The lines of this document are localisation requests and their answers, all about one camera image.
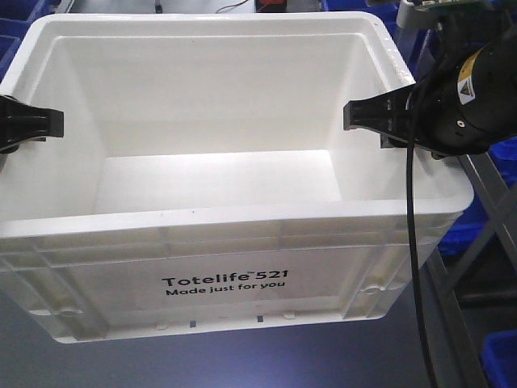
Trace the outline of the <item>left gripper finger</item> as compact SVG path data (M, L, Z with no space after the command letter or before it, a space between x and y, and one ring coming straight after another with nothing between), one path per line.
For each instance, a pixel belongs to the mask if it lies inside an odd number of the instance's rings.
M1 95L1 141L64 137L64 112Z
M42 142L45 142L45 138L44 137L31 138L31 139L28 139L28 140L21 141L20 143L17 143L17 144L14 144L14 145L10 145L8 147L1 148L1 154L13 154L14 152L16 152L20 148L20 146L22 144L30 142L30 141L42 141Z

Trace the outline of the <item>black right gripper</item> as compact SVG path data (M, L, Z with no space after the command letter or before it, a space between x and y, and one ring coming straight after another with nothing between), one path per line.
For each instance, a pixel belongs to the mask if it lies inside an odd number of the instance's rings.
M414 141L408 138L413 87L403 87L343 107L343 129L380 134L381 149L419 147L440 158L482 154L516 136L516 41L480 46L443 45L426 83Z

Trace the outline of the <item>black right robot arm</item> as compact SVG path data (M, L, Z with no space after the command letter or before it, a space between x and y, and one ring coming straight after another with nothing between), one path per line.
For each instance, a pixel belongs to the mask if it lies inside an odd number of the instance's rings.
M420 1L437 15L439 50L415 84L351 100L343 127L367 129L437 158L483 154L516 135L516 3Z

